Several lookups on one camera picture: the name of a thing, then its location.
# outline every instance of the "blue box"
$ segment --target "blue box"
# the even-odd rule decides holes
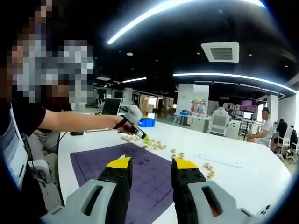
[[[179,114],[180,115],[189,115],[189,112],[188,111],[183,111],[183,112],[180,112]]]
[[[155,126],[155,119],[152,118],[141,118],[138,122],[140,127],[154,127]]]

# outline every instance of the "led light strip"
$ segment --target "led light strip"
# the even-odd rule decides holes
[[[145,80],[145,79],[146,79],[146,77],[135,78],[135,79],[130,79],[130,80],[123,81],[122,83],[129,83],[129,82],[134,82],[134,81],[139,81],[139,80]]]
[[[167,9],[173,8],[175,6],[182,5],[184,3],[188,3],[188,2],[192,2],[192,1],[205,1],[205,0],[168,0],[168,1],[165,1],[165,2],[163,2],[163,3],[161,3],[157,6],[153,7],[152,9],[145,12],[144,14],[140,15],[139,17],[137,17],[133,21],[131,21],[129,24],[127,24],[125,27],[123,27],[120,31],[118,31],[107,42],[107,44],[112,44],[114,41],[116,41],[120,36],[125,34],[131,28],[133,28],[134,26],[136,26],[138,23],[142,22],[143,20],[151,17],[152,15],[155,15],[159,12],[162,12],[162,11],[165,11]],[[265,5],[262,2],[260,2],[259,0],[238,0],[238,1],[244,1],[244,2],[248,2],[250,4],[254,4],[254,5],[266,8]]]
[[[174,77],[177,76],[224,76],[224,77],[236,77],[236,78],[245,78],[245,79],[251,79],[251,80],[256,80],[256,81],[260,81],[260,82],[264,82],[264,83],[269,83],[272,85],[276,85],[279,86],[281,88],[284,88],[286,90],[289,90],[291,92],[297,93],[297,91],[291,89],[290,87],[266,80],[266,79],[262,79],[262,78],[256,78],[256,77],[249,77],[249,76],[241,76],[241,75],[236,75],[236,74],[223,74],[223,73],[182,73],[182,74],[173,74]]]

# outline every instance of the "purple mat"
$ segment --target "purple mat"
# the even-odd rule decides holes
[[[132,157],[133,182],[126,224],[150,224],[172,203],[171,162],[143,148],[126,143],[72,153],[71,162],[79,186],[98,179],[106,165],[122,155]]]

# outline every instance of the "desk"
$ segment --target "desk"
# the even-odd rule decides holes
[[[195,162],[201,169],[205,162],[213,165],[214,181],[236,199],[238,208],[256,214],[263,206],[275,204],[289,184],[291,175],[279,158],[264,145],[239,141],[194,130],[156,122],[155,127],[143,128],[150,138],[167,145],[165,150],[153,151],[171,160],[171,150],[183,152],[185,159]],[[60,140],[58,172],[63,200],[78,189],[71,164],[70,153],[126,143],[115,130],[85,133]],[[211,160],[238,163],[236,168]],[[172,204],[155,224],[177,223]]]

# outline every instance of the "black ceiling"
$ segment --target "black ceiling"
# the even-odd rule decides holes
[[[295,2],[266,1],[266,8],[239,0],[198,0],[157,13],[122,35],[113,44],[107,41],[121,28],[166,0],[78,0],[65,7],[63,19],[53,25],[53,43],[63,39],[88,40],[93,46],[94,70],[90,77],[105,76],[112,81],[146,77],[147,80],[114,84],[114,88],[175,94],[179,83],[194,83],[201,77],[173,77],[174,73],[218,72],[239,74],[285,84],[298,69],[299,21]],[[239,63],[211,63],[201,48],[207,42],[239,42]],[[207,81],[237,82],[205,77]],[[273,85],[242,80],[243,84],[282,92]],[[224,85],[210,97],[237,95],[261,97],[261,89]]]

